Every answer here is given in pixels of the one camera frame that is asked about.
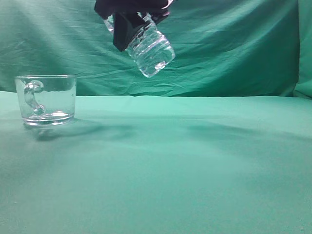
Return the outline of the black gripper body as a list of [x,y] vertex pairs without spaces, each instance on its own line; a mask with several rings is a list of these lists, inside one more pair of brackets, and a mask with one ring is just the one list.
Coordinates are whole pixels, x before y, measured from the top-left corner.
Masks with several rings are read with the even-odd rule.
[[97,0],[94,11],[104,20],[113,13],[148,13],[158,24],[170,14],[169,7],[173,0]]

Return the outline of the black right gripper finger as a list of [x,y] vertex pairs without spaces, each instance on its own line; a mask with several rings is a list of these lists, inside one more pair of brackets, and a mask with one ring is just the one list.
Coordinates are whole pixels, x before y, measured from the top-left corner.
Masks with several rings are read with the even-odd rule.
[[137,13],[117,12],[113,14],[113,44],[119,51],[125,51],[146,21]]

